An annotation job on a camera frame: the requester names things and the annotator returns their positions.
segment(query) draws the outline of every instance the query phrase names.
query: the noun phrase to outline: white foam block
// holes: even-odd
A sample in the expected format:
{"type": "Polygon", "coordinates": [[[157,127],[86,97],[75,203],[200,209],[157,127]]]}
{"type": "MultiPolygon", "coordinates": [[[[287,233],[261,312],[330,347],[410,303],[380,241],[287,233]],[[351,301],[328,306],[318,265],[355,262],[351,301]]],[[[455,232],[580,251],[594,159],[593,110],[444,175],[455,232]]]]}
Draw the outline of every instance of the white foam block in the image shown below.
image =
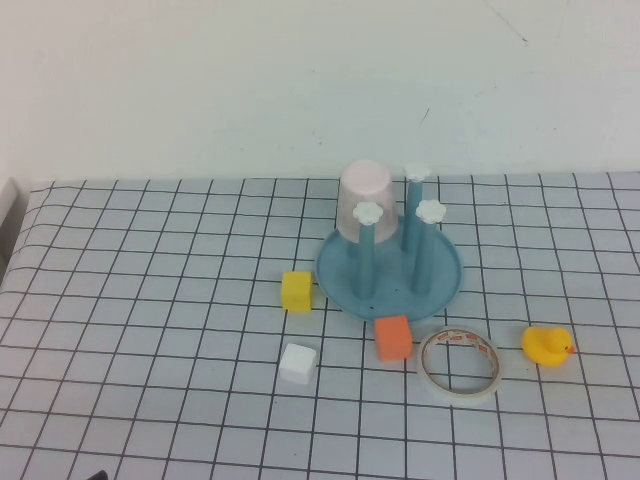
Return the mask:
{"type": "Polygon", "coordinates": [[[289,382],[307,385],[318,363],[318,353],[313,348],[290,343],[280,359],[280,378],[289,382]]]}

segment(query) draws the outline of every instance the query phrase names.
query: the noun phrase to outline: rubber duck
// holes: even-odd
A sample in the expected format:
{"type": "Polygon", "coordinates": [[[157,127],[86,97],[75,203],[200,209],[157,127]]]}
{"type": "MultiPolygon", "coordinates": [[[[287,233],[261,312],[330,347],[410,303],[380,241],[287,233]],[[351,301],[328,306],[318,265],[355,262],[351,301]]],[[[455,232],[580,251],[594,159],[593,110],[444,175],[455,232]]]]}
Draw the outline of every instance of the rubber duck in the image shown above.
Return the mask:
{"type": "Polygon", "coordinates": [[[532,362],[557,367],[576,350],[571,334],[560,327],[528,327],[522,334],[522,349],[532,362]]]}

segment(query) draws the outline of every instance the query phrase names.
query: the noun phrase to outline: pink cup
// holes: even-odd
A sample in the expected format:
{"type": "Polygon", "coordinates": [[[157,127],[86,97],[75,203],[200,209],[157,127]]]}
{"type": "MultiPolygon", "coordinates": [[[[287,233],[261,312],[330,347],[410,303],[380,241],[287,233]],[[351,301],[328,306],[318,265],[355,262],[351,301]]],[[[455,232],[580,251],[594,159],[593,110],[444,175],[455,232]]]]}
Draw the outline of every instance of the pink cup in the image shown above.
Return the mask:
{"type": "Polygon", "coordinates": [[[382,217],[376,223],[375,242],[391,237],[398,228],[398,213],[391,173],[385,165],[358,160],[340,177],[336,223],[342,236],[354,243],[358,242],[360,222],[353,216],[353,209],[360,202],[375,202],[382,207],[382,217]]]}

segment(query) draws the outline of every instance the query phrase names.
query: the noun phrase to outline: tape roll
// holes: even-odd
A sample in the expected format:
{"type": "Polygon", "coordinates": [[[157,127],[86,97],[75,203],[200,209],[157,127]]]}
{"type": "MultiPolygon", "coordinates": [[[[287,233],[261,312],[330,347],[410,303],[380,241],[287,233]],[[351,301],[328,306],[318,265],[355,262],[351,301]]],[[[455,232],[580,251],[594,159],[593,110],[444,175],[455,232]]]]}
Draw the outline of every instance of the tape roll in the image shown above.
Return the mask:
{"type": "Polygon", "coordinates": [[[498,349],[487,338],[463,328],[445,327],[433,335],[427,335],[420,343],[417,360],[418,378],[424,389],[434,399],[454,407],[473,407],[485,402],[496,392],[502,379],[498,349]],[[487,357],[491,365],[491,382],[486,388],[474,391],[449,390],[433,379],[429,373],[427,352],[430,347],[446,342],[470,345],[487,357]]]}

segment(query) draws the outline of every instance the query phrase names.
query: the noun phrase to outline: yellow cube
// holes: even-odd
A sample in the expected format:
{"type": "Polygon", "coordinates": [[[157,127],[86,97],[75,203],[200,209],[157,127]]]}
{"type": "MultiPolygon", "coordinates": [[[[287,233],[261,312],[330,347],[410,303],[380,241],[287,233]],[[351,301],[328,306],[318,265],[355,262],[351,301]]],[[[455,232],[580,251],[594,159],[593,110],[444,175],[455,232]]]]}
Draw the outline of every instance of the yellow cube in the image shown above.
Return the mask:
{"type": "Polygon", "coordinates": [[[311,272],[284,272],[281,297],[285,310],[311,311],[311,272]]]}

